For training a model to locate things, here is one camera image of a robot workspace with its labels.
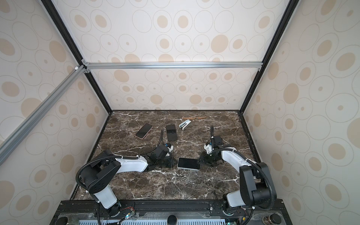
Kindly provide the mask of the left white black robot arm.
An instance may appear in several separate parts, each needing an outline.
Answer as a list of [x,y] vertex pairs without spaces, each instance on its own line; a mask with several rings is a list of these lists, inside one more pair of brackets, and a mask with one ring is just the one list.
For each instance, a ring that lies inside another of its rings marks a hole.
[[157,145],[149,152],[131,157],[114,155],[110,150],[104,150],[78,170],[76,182],[106,210],[119,208],[120,201],[110,187],[114,176],[118,173],[144,173],[157,168],[172,168],[176,162],[172,151],[173,146],[164,142],[162,129]]

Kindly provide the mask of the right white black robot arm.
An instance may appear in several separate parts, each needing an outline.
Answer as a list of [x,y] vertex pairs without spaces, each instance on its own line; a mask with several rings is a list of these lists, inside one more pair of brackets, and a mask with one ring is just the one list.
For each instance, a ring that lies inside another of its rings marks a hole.
[[265,163],[256,163],[245,157],[221,136],[216,136],[214,126],[210,128],[210,141],[204,145],[199,162],[209,167],[216,167],[220,161],[227,162],[239,173],[240,189],[226,194],[227,208],[251,207],[269,211],[273,208],[277,193]]

